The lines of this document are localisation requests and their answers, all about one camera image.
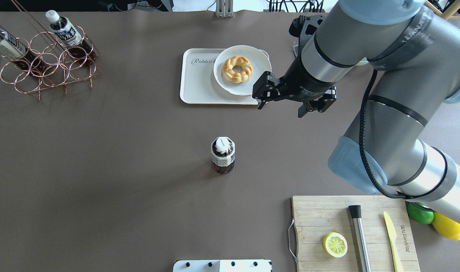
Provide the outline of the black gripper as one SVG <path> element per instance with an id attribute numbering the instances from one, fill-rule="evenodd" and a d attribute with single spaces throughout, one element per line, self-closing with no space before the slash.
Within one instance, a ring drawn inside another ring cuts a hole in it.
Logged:
<path id="1" fill-rule="evenodd" d="M 264 72 L 253 85 L 252 98 L 258 102 L 261 110 L 269 101 L 293 100 L 302 102 L 298 109 L 298 118 L 309 112 L 325 112 L 337 100 L 337 88 L 325 87 L 324 91 L 313 92 L 299 84 L 292 87 L 283 80 L 278 79 L 271 72 Z"/>

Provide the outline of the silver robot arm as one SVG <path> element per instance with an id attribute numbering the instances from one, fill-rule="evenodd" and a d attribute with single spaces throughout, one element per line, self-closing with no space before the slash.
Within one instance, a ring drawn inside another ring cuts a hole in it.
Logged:
<path id="1" fill-rule="evenodd" d="M 301 102 L 324 111 L 332 87 L 359 61 L 373 68 L 361 109 L 328 160 L 362 190 L 422 203 L 460 223 L 460 166 L 419 135 L 442 103 L 460 102 L 460 29 L 423 0 L 339 0 L 317 24 L 284 76 L 253 86 L 259 109 Z"/>

